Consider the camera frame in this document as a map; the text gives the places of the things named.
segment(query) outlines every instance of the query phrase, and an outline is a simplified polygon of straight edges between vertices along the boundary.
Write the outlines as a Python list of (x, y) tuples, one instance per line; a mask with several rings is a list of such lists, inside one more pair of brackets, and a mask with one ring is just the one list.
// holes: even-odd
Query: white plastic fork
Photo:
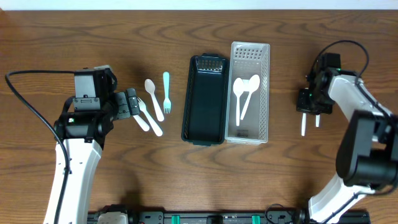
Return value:
[(163, 101), (163, 110), (164, 113), (170, 113), (172, 110), (172, 102), (169, 99), (169, 86), (170, 86), (170, 73), (163, 73), (163, 84), (164, 84), (164, 101)]
[(154, 130), (155, 134), (157, 136), (162, 136), (163, 135), (163, 131), (161, 130), (161, 128), (159, 127), (159, 125), (157, 125), (156, 121), (152, 118), (152, 116), (148, 113), (147, 111), (147, 106), (145, 105), (145, 103), (143, 102), (143, 100), (139, 97), (137, 97), (137, 101), (138, 101), (138, 106), (139, 109), (145, 114), (145, 116), (147, 117), (150, 126), (152, 127), (152, 129)]

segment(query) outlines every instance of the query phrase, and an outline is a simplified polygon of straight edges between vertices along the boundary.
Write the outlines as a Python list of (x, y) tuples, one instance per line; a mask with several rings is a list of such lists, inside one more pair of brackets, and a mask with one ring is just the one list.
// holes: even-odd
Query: wood grain surface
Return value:
[[(118, 90), (134, 87), (150, 100), (144, 80), (164, 98), (162, 73), (171, 73), (171, 114), (161, 138), (133, 119), (117, 121), (106, 137), (90, 210), (125, 203), (169, 211), (264, 210), (271, 203), (302, 206), (335, 173), (347, 127), (343, 113), (307, 118), (300, 135), (298, 89), (313, 59), (329, 43), (353, 39), (369, 50), (368, 90), (398, 113), (397, 11), (36, 11), (0, 13), (0, 74), (12, 70), (77, 70), (109, 64)], [(260, 146), (193, 146), (181, 140), (190, 57), (229, 58), (234, 40), (271, 45), (269, 142)], [(343, 68), (360, 70), (356, 46), (341, 53)], [(71, 75), (21, 75), (16, 88), (51, 123), (74, 94)], [(55, 141), (46, 127), (0, 85), (0, 223), (42, 223), (55, 170)], [(368, 197), (373, 223), (395, 223), (398, 195)]]

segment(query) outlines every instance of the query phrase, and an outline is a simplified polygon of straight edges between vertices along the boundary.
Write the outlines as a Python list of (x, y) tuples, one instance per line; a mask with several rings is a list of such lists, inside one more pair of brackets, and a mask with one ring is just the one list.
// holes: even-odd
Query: white plastic spoon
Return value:
[(239, 126), (239, 114), (241, 109), (239, 104), (239, 98), (244, 91), (244, 83), (241, 78), (235, 79), (233, 90), (236, 95), (236, 125)]
[(138, 101), (138, 105), (139, 105), (139, 109), (145, 114), (145, 116), (147, 117), (150, 126), (152, 127), (152, 129), (154, 130), (155, 134), (157, 136), (162, 136), (163, 135), (163, 131), (161, 130), (161, 128), (159, 127), (159, 125), (156, 123), (156, 121), (152, 118), (152, 116), (148, 113), (147, 111), (147, 105), (144, 103), (144, 101), (137, 97), (137, 101)]
[(242, 115), (241, 115), (241, 120), (243, 120), (244, 115), (246, 114), (246, 110), (248, 109), (249, 106), (249, 101), (250, 101), (250, 97), (251, 94), (256, 91), (260, 86), (260, 76), (259, 75), (253, 75), (250, 80), (249, 80), (249, 96), (246, 99), (246, 102), (243, 106), (243, 111), (242, 111)]
[(164, 115), (155, 96), (155, 83), (152, 82), (152, 80), (150, 79), (145, 80), (145, 90), (150, 94), (150, 97), (152, 97), (152, 102), (154, 103), (157, 120), (163, 121)]

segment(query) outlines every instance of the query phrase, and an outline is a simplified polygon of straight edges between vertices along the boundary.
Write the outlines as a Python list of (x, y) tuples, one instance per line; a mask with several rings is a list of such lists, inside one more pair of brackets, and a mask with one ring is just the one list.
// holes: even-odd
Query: black plastic tray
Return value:
[(228, 59), (217, 54), (191, 58), (182, 140), (201, 146), (223, 143), (228, 66)]

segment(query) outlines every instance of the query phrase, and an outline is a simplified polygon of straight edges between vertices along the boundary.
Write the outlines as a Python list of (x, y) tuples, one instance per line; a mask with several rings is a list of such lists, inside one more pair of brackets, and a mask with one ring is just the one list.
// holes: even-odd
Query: white plastic basket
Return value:
[[(228, 142), (258, 145), (268, 141), (269, 55), (269, 44), (232, 43), (225, 126), (225, 139)], [(233, 83), (237, 78), (249, 80), (253, 75), (260, 76), (260, 87), (252, 94), (246, 115), (237, 126)], [(245, 91), (240, 97), (241, 111), (248, 94)]]

